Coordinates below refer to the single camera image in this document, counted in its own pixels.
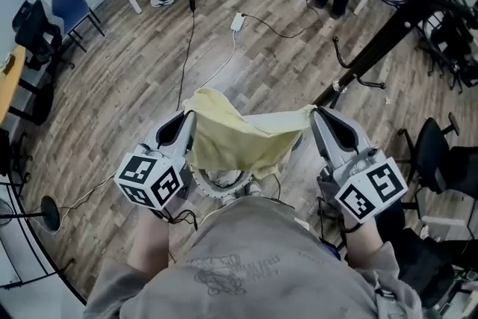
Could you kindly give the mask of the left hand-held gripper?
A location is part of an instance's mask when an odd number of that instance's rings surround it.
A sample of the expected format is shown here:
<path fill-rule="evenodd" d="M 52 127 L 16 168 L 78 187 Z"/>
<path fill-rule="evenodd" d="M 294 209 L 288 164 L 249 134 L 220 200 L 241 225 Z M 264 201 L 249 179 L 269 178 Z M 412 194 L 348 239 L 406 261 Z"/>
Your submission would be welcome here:
<path fill-rule="evenodd" d="M 164 210 L 189 197 L 192 175 L 185 156 L 195 131 L 196 114 L 176 111 L 157 124 L 143 144 L 125 154 L 114 181 L 129 202 Z"/>

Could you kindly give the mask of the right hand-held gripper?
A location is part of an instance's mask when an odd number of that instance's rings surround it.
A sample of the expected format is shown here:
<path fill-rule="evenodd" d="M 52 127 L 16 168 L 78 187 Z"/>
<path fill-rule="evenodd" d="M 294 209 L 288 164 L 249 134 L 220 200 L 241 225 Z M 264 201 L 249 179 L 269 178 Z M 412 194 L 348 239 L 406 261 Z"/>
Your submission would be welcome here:
<path fill-rule="evenodd" d="M 395 160 L 369 148 L 370 139 L 355 120 L 318 107 L 310 122 L 322 157 L 331 164 L 337 158 L 352 158 L 333 171 L 323 168 L 318 184 L 327 200 L 336 201 L 358 223 L 375 217 L 406 193 L 408 186 Z"/>

